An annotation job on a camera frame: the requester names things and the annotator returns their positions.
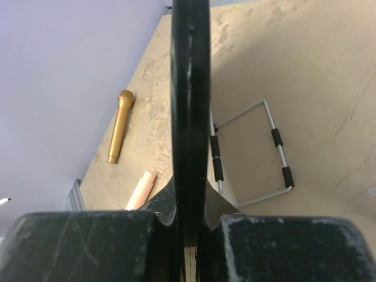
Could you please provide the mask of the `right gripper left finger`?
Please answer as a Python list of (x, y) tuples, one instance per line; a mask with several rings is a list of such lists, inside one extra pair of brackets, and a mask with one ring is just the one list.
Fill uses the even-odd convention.
[(135, 211), (30, 213), (1, 244), (2, 281), (178, 281), (174, 183)]

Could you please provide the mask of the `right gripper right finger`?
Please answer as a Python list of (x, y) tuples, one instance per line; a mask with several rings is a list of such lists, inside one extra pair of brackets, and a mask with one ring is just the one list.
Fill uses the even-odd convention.
[(356, 226), (338, 217), (202, 215), (199, 281), (374, 281)]

